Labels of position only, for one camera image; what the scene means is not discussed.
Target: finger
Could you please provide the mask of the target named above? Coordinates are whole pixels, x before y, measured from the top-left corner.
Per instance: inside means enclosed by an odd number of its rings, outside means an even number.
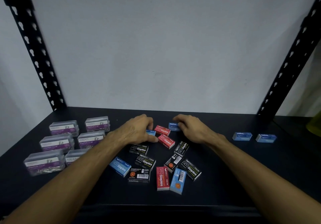
[[[146,141],[148,141],[148,142],[152,142],[152,143],[158,142],[158,138],[156,136],[146,133],[146,137],[147,137]]]
[[[187,119],[187,115],[179,114],[173,118],[174,121],[182,121],[185,122]]]
[[[147,125],[147,128],[148,130],[153,130],[153,125],[154,125],[154,120],[152,117],[147,117],[148,119],[148,125]]]
[[[179,128],[183,131],[184,134],[185,134],[185,132],[187,131],[186,125],[183,124],[182,122],[179,122]]]

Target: plastic box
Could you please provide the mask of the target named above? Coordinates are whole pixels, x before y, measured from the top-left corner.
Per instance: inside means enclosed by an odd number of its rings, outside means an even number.
[[[66,166],[61,149],[30,154],[23,163],[31,176],[61,171]]]
[[[63,121],[63,122],[53,122],[49,126],[51,135],[58,135],[64,133],[70,133],[73,137],[79,135],[79,126],[76,120]]]
[[[94,132],[104,130],[105,132],[110,131],[110,121],[108,117],[93,117],[87,118],[85,121],[87,132]]]
[[[44,137],[40,142],[42,151],[62,149],[64,153],[74,149],[74,139],[70,133]]]
[[[79,157],[81,157],[83,154],[85,154],[89,149],[74,149],[70,150],[66,155],[66,165],[69,166],[71,163],[73,163],[75,160],[77,160]]]
[[[81,133],[78,136],[78,144],[80,149],[92,148],[97,145],[105,137],[105,131],[96,131],[89,133]]]

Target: slotted hole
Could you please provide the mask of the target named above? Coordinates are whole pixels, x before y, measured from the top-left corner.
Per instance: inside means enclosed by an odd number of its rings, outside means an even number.
[[[14,11],[14,14],[15,14],[15,15],[18,15],[17,8],[16,8],[16,7],[14,7],[14,6],[12,6],[11,8],[12,8],[12,10]]]
[[[18,25],[20,26],[20,28],[21,28],[22,30],[24,30],[24,29],[23,29],[23,24],[22,24],[21,22],[18,22]]]
[[[27,9],[27,13],[29,14],[30,17],[32,16],[30,9]]]
[[[28,36],[25,36],[25,37],[24,37],[24,40],[26,41],[27,44],[29,44],[29,38],[28,38]]]

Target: hand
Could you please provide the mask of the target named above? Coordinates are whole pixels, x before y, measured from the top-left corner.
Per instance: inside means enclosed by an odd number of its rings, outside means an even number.
[[[128,120],[120,128],[110,132],[108,135],[111,134],[111,137],[121,140],[124,145],[140,144],[145,141],[158,142],[157,137],[146,133],[146,128],[153,130],[153,119],[142,114]]]
[[[213,144],[216,141],[227,140],[224,135],[215,133],[197,117],[179,114],[173,120],[179,122],[184,135],[194,143]]]

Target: barcode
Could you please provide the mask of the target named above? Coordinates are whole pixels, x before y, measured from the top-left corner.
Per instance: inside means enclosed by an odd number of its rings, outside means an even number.
[[[181,172],[179,173],[179,181],[180,181],[180,182],[183,182],[183,181],[184,181],[184,176],[185,176],[185,172],[181,171]]]
[[[177,156],[177,157],[176,157],[176,160],[174,161],[174,163],[177,165],[181,159],[182,159],[182,157]]]
[[[148,179],[148,174],[137,174],[137,178]]]

